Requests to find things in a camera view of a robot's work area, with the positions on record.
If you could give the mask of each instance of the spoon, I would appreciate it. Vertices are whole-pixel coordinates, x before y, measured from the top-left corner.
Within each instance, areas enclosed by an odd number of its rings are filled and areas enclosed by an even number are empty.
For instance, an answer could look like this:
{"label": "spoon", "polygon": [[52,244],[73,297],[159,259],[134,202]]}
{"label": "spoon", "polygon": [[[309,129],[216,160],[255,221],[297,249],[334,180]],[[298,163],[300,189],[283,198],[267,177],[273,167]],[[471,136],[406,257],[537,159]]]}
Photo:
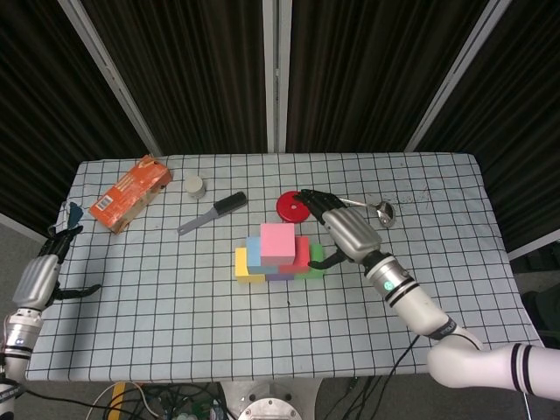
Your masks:
{"label": "spoon", "polygon": [[377,212],[377,217],[379,217],[379,222],[385,228],[390,228],[395,224],[395,209],[387,201],[381,201],[377,204],[361,203],[352,199],[340,199],[340,201],[350,206],[374,208]]}

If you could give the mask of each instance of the knife handle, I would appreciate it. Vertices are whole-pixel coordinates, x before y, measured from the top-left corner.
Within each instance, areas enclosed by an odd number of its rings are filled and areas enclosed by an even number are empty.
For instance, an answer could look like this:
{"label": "knife handle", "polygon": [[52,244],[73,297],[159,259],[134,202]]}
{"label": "knife handle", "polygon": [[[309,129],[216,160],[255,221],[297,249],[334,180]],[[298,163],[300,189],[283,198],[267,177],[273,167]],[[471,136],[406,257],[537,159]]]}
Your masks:
{"label": "knife handle", "polygon": [[220,201],[216,201],[213,203],[213,208],[216,209],[218,215],[222,216],[223,214],[233,212],[239,207],[243,207],[247,204],[247,196],[245,192],[239,191],[236,192],[234,195],[230,195],[225,199],[221,199]]}

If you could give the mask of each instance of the dark curtain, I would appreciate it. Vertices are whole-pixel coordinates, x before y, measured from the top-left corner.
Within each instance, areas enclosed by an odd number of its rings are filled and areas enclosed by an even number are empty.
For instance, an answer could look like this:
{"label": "dark curtain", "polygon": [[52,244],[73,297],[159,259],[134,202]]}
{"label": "dark curtain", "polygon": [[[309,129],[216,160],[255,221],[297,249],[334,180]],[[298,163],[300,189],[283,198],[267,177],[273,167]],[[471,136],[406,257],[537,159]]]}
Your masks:
{"label": "dark curtain", "polygon": [[0,213],[44,233],[78,164],[144,144],[56,0],[0,2]]}
{"label": "dark curtain", "polygon": [[514,1],[420,151],[472,153],[507,250],[560,228],[560,2]]}
{"label": "dark curtain", "polygon": [[403,151],[486,4],[294,2],[287,150]]}
{"label": "dark curtain", "polygon": [[266,151],[260,0],[83,4],[164,154]]}

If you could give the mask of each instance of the toy block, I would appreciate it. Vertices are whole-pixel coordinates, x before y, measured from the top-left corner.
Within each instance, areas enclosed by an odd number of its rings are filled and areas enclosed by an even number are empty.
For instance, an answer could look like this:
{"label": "toy block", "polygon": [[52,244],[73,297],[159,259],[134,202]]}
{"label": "toy block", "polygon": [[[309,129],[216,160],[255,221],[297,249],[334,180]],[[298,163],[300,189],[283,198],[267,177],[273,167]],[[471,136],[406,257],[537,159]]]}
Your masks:
{"label": "toy block", "polygon": [[264,274],[249,274],[246,248],[235,249],[235,278],[239,283],[264,283]]}
{"label": "toy block", "polygon": [[307,236],[296,236],[296,258],[290,265],[278,267],[279,273],[303,274],[309,272],[309,238]]}
{"label": "toy block", "polygon": [[294,279],[294,275],[289,274],[289,273],[285,273],[285,274],[276,273],[276,274],[267,274],[266,275],[267,282],[282,281],[282,280],[287,282],[288,280],[293,280],[293,279]]}
{"label": "toy block", "polygon": [[296,229],[293,223],[261,224],[261,265],[290,265],[296,258]]}
{"label": "toy block", "polygon": [[247,270],[249,274],[275,274],[277,267],[263,267],[261,265],[261,238],[250,236],[246,240],[247,245]]}
{"label": "toy block", "polygon": [[[325,252],[319,243],[312,243],[309,247],[311,254],[311,261],[323,261],[325,259]],[[304,274],[296,274],[296,280],[305,280],[306,278],[322,278],[325,274],[323,269],[310,269],[309,272]]]}

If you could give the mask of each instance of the red weight plate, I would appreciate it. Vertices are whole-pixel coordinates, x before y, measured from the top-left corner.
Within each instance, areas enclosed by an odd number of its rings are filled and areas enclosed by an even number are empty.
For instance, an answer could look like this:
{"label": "red weight plate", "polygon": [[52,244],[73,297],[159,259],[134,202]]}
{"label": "red weight plate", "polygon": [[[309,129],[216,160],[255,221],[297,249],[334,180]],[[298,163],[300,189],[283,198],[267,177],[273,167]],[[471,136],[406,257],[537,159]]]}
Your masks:
{"label": "red weight plate", "polygon": [[276,212],[283,221],[301,223],[309,217],[309,209],[301,201],[294,199],[297,191],[288,191],[276,202]]}

